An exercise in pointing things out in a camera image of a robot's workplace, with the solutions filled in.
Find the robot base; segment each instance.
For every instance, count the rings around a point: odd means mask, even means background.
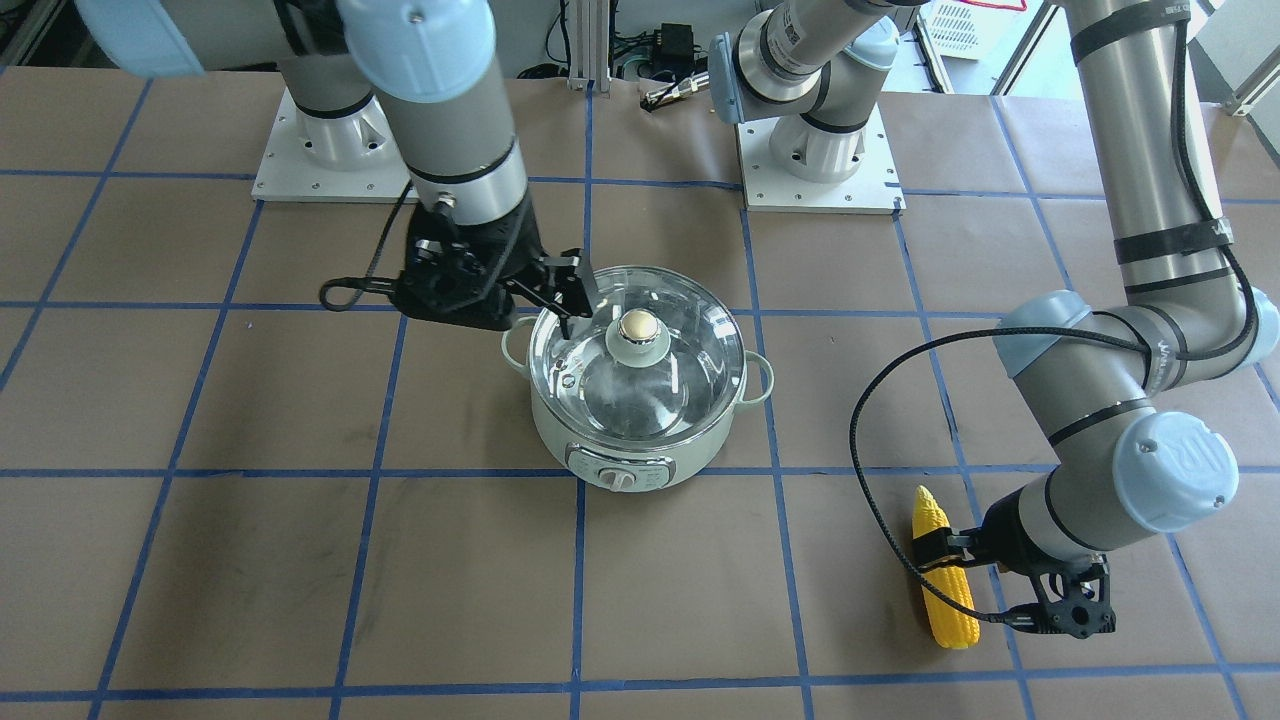
[[[394,202],[404,183],[408,170],[401,160],[390,131],[383,135],[388,141],[383,145],[381,163],[337,170],[316,164],[302,147],[298,135],[298,110],[289,91],[280,97],[280,109],[271,123],[271,136],[262,151],[262,163],[253,181],[253,199],[268,202]],[[410,191],[410,200],[417,193]]]
[[[769,155],[769,133],[777,122],[769,118],[737,126],[748,210],[886,215],[906,206],[879,108],[867,120],[867,150],[858,172],[836,184],[806,182],[778,167]]]

